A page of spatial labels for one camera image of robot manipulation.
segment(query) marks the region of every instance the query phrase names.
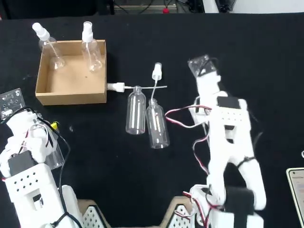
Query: black wire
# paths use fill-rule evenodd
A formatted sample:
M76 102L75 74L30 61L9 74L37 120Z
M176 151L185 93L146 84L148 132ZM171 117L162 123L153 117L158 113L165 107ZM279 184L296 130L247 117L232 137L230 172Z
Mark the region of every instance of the black wire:
M185 10L185 8L183 7L183 4L185 5L185 3L180 2L179 0L176 0L176 2L179 3L180 6L181 6L181 8L182 8L182 10L183 10L185 13L187 13L187 11Z
M59 222L65 217L65 216L68 216L70 217L78 226L79 228L81 228L81 224L80 222L71 214L68 213L67 211L67 206L66 206L66 202L64 200L64 197L63 197L63 193L62 193L62 173L63 173L63 170L64 170L64 167L66 165L66 162L69 158L69 155L71 153L71 147L70 145L68 144L68 142L65 140L64 137L62 137L62 135L56 131L51 125L49 122L45 121L44 119L40 118L37 114L37 112L35 110L33 110L31 107L22 107L18 110L16 110L11 116L7 117L5 120L3 120L0 125L2 124L6 124L14 115L24 111L24 110L27 110L29 109L31 112L35 113L36 116L37 116L37 119L40 120L41 122L43 122L46 126L48 126L52 132L54 132L65 144L66 144L66 147L67 147L67 154L66 154L66 157L64 159L64 162L63 162L63 165L61 166L61 170L60 170L60 175L59 175L59 196L60 196L60 201L61 201L61 204L62 204L62 207L63 207L63 211L64 211L64 214L56 221L54 222L53 224L56 224L55 227L59 224Z
M149 5L146 8L144 8L142 11L140 11L138 14L145 12L152 5L153 2L154 2L154 0L151 0Z
M120 8L121 10L123 10L126 14L129 14L129 12L126 9L124 9L123 7L121 7L120 5L118 5L115 1L113 1L113 2L114 2L114 5L116 5L118 8ZM154 0L151 0L150 3L149 3L149 5L146 8L144 8L142 11L140 11L138 14L141 14L141 13L145 12L152 5L153 2L154 2Z
M172 2L172 0L170 0L170 1L168 2L168 4L166 5L166 0L163 0L163 4L165 5L166 8L168 8L168 6L170 5L171 2Z
M177 0L175 0L176 13L179 13L179 8L177 6Z
M80 222L73 215L68 214L67 216L70 217L78 225L79 228L82 228Z
M256 135L255 139L253 140L253 143L252 143L252 147L253 147L253 152L256 151L256 148L257 148L257 142L258 140L261 138L262 134L264 132L260 132L259 134Z
M118 8L120 8L121 10L123 10L126 14L129 14L129 12L124 9L123 7L121 7L120 5L118 5L115 1L113 1L114 5L116 5Z

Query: bottle neck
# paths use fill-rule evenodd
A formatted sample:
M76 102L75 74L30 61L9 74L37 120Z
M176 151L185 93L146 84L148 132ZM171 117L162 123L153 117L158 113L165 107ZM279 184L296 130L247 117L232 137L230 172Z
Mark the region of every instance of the bottle neck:
M141 88L140 86L137 85L137 86L134 87L133 92L139 94L139 93L142 92L142 88Z
M150 106L156 106L156 105L157 105L157 100L154 99L154 98L153 98L153 99L150 99L150 100L149 100L149 105L150 105Z

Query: white spray cap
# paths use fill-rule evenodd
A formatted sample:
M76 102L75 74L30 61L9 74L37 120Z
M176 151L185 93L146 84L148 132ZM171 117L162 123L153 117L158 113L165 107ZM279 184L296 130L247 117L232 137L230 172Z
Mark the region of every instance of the white spray cap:
M42 27L39 23L34 23L32 28L34 29L40 40L47 41L49 39L50 37L49 32L44 27Z
M152 72L152 78L153 80L161 80L162 78L162 64L161 63L155 63L155 67L154 67L154 70Z
M84 23L84 30L82 32L82 40L86 43L90 43L93 40L92 26L93 25L90 21L86 21Z

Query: white plastic part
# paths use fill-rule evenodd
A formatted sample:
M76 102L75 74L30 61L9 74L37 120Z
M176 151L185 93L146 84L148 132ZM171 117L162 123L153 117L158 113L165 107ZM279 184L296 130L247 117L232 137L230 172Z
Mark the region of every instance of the white plastic part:
M204 193L201 189L208 188L208 185L194 185L190 189L190 194L193 198L197 199L200 205L202 206L204 216L209 212L210 205L206 201L206 193ZM217 204L216 198L211 195L207 195L207 199L211 204ZM196 208L196 205L193 204L193 208L197 212L197 222L200 225L202 224L199 211ZM209 222L208 224L211 224L212 227L216 228L228 228L228 227L234 227L234 214L229 212L223 212L217 209L212 209L209 215ZM248 215L247 216L247 228L262 228L264 227L264 221L262 217L260 217L258 214L254 213L254 215Z
M39 23L37 22L34 23L32 25L32 28L34 29L40 40L47 41L49 39L50 37L49 32L44 27L42 27Z
M22 149L21 153L30 150L33 159L37 163L46 162L46 157L51 153L54 156L60 155L62 157L62 154L56 154L59 145L54 138L54 133L49 127L37 123L37 115L35 113L24 110L11 117L7 125L14 136L8 138L5 149L0 153L0 171L5 178L11 176L8 160L13 154L19 153L20 149Z
M124 92L124 82L108 83L107 88L108 88L108 90L123 93Z
M162 64L155 63L154 70L152 72L152 78L154 81L159 81L162 79Z
M230 162L237 166L246 157L254 157L247 103L243 99L238 99L240 109L218 106L217 97L227 96L227 93L219 90L218 82L220 81L220 76L218 76L216 72L196 77L196 80L200 105L208 106L212 108L212 110L209 114L206 114L202 108L200 108L198 112L196 112L195 108L191 108L190 113L195 123L203 123L203 126L206 123L209 125L210 162L208 165L209 175L206 186L211 186L210 192L212 193L215 204L223 205L226 201L223 174L227 163ZM226 130L225 125L232 125L234 129ZM232 139L233 143L228 142L227 139ZM238 170L243 176L247 188L252 190L254 194L255 210L263 210L266 206L266 193L261 169L257 160L253 159L243 163ZM202 204L206 216L209 205L206 202L205 193L200 193L195 197L197 197ZM233 227L234 215L212 210L210 221L212 227ZM263 219L257 214L248 216L248 228L262 228L263 223Z
M176 211L185 216L190 215L184 205L178 205ZM171 220L168 223L167 228L193 228L194 226L191 225L190 221L191 220L189 219L182 218L176 214L173 214Z
M205 13L218 13L219 9L215 0L203 0Z
M155 89L163 89L167 88L167 85L163 86L157 86ZM123 93L125 89L134 89L134 86L125 86L124 82L117 82L117 83L108 83L107 84L107 90L116 91L119 93ZM141 87L142 89L154 89L154 86L148 86L148 87Z
M59 193L50 168L46 164L38 164L5 180L9 197L22 228L40 228L57 221L63 215ZM63 194L67 208L73 216L81 219L77 201L66 198L72 194L71 188L63 186ZM41 194L43 206L37 210L33 197ZM76 228L77 225L68 217L64 217L58 228Z
M87 208L83 215L84 228L106 228L95 207Z
M85 43L90 43L93 40L92 23L90 21L84 22L84 30L82 32L82 40Z

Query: black strap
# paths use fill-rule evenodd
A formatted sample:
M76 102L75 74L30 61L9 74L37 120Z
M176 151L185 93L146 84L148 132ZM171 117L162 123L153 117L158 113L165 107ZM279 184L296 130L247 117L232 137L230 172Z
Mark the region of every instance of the black strap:
M62 216L60 216L60 218L56 222L51 223L52 227L55 228L56 226L58 226L59 222L61 222L61 220L63 220L63 218L67 215L69 215L69 213L65 212Z
M254 194L247 188L226 187L225 210L234 214L233 228L246 228L248 215L254 214Z
M242 165L242 164L244 164L245 162L249 162L249 161L251 161L251 160L254 160L255 159L255 157L245 157L244 158L244 160L243 161L241 161L238 165L237 165L237 168L239 169L239 167Z

